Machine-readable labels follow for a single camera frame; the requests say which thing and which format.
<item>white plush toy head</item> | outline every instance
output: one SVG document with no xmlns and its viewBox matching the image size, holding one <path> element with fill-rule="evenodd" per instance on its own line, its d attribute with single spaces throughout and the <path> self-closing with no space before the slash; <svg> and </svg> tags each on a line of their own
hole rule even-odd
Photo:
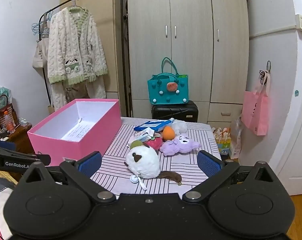
<svg viewBox="0 0 302 240">
<path fill-rule="evenodd" d="M 161 172 L 160 159 L 151 147 L 136 146 L 132 148 L 125 161 L 135 175 L 144 179 L 156 178 Z"/>
</svg>

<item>white keychain charm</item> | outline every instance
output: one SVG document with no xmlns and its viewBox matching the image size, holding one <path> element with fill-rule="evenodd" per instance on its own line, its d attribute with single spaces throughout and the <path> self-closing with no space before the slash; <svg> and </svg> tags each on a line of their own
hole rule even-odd
<svg viewBox="0 0 302 240">
<path fill-rule="evenodd" d="M 143 184 L 143 182 L 142 182 L 142 180 L 141 180 L 141 178 L 140 178 L 139 176 L 137 176 L 137 175 L 131 175 L 130 181 L 131 181 L 132 183 L 139 183 L 140 186 L 141 186 L 141 188 L 142 188 L 144 191 L 147 190 L 147 187 Z"/>
</svg>

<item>clothes hanger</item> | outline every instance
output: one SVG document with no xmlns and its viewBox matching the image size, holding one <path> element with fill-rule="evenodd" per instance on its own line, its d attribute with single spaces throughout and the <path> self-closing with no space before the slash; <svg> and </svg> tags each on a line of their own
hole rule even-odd
<svg viewBox="0 0 302 240">
<path fill-rule="evenodd" d="M 51 18 L 52 18 L 52 11 L 47 12 L 47 19 L 46 19 L 46 21 L 50 21 Z M 43 24 L 44 21 L 45 21 L 45 20 L 43 20 L 43 21 L 41 21 L 41 22 L 39 22 L 39 23 L 33 23 L 33 24 L 31 25 L 31 30 L 33 31 L 33 35 L 36 35 L 36 34 L 39 34 L 39 33 L 40 33 L 39 25 L 42 26 L 42 24 Z M 47 27 L 47 28 L 44 28 L 42 34 L 43 34 L 43 35 L 48 35 L 48 34 L 49 34 L 49 28 L 48 28 L 48 27 Z"/>
<path fill-rule="evenodd" d="M 75 0 L 73 0 L 73 5 L 69 6 L 70 10 L 76 10 L 76 9 L 79 9 L 79 8 L 81 8 L 83 11 L 85 11 L 81 6 L 76 5 Z"/>
</svg>

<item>wardrobe door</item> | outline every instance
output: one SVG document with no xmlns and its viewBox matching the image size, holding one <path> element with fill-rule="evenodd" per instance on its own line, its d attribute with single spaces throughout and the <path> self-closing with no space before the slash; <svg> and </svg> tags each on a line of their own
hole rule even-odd
<svg viewBox="0 0 302 240">
<path fill-rule="evenodd" d="M 134 118 L 152 119 L 152 105 L 148 99 L 133 99 L 132 112 Z"/>
<path fill-rule="evenodd" d="M 242 104 L 249 57 L 246 0 L 212 0 L 214 64 L 211 102 Z"/>
<path fill-rule="evenodd" d="M 170 2 L 172 61 L 180 74 L 189 75 L 190 100 L 209 102 L 213 66 L 211 0 Z"/>
<path fill-rule="evenodd" d="M 128 18 L 132 99 L 148 100 L 147 80 L 171 58 L 170 1 L 128 0 Z"/>
</svg>

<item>drawer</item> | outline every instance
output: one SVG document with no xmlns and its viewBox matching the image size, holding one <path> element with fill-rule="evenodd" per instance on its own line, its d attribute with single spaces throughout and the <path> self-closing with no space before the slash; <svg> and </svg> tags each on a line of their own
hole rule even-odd
<svg viewBox="0 0 302 240">
<path fill-rule="evenodd" d="M 231 122 L 207 122 L 208 125 L 211 126 L 211 128 L 230 128 Z"/>
<path fill-rule="evenodd" d="M 243 105 L 210 103 L 208 121 L 232 122 L 242 112 Z"/>
<path fill-rule="evenodd" d="M 16 151 L 20 153 L 25 154 L 33 154 L 34 150 L 32 148 L 32 144 L 29 140 L 29 137 L 27 133 L 20 135 L 16 140 L 14 141 L 16 144 Z"/>
</svg>

